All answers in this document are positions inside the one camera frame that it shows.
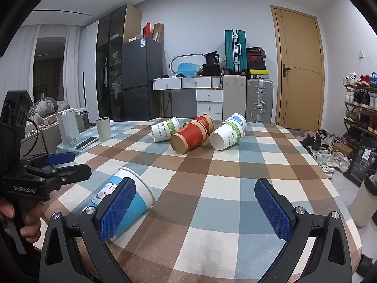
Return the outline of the person's left hand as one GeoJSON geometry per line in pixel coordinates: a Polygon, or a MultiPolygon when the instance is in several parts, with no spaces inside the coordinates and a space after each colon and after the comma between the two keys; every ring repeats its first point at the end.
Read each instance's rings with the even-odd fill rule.
{"type": "MultiPolygon", "coordinates": [[[[44,202],[38,201],[32,209],[23,215],[24,227],[20,229],[20,234],[29,242],[35,243],[41,236],[41,213],[44,202]]],[[[10,235],[11,231],[8,227],[6,219],[13,219],[15,209],[13,205],[4,198],[1,198],[1,222],[4,230],[10,235]]]]}

